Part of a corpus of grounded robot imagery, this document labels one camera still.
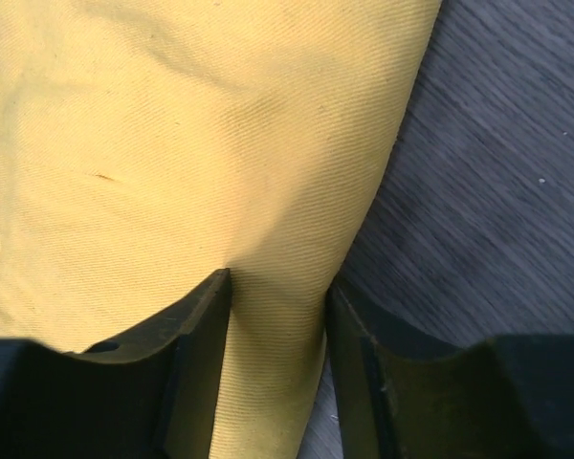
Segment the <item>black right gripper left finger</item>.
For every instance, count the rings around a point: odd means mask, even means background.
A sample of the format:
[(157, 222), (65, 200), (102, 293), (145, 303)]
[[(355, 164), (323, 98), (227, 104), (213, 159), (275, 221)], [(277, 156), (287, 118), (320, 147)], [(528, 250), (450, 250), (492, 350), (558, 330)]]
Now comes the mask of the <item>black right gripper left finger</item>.
[(205, 458), (232, 304), (228, 270), (82, 353), (0, 339), (0, 458)]

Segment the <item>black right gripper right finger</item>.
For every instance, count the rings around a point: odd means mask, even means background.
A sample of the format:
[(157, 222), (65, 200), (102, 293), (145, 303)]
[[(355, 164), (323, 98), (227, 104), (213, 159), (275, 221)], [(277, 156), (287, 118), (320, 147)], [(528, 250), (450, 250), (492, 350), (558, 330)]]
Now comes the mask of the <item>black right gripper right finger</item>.
[(347, 458), (574, 458), (574, 335), (460, 349), (346, 281), (326, 334)]

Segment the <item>yellow garment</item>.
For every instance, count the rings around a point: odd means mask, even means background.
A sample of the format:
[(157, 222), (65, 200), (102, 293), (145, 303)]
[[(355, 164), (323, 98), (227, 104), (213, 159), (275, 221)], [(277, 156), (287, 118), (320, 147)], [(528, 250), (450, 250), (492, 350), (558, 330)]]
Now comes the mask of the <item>yellow garment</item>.
[(295, 457), (439, 8), (0, 1), (0, 337), (80, 351), (229, 267), (210, 454)]

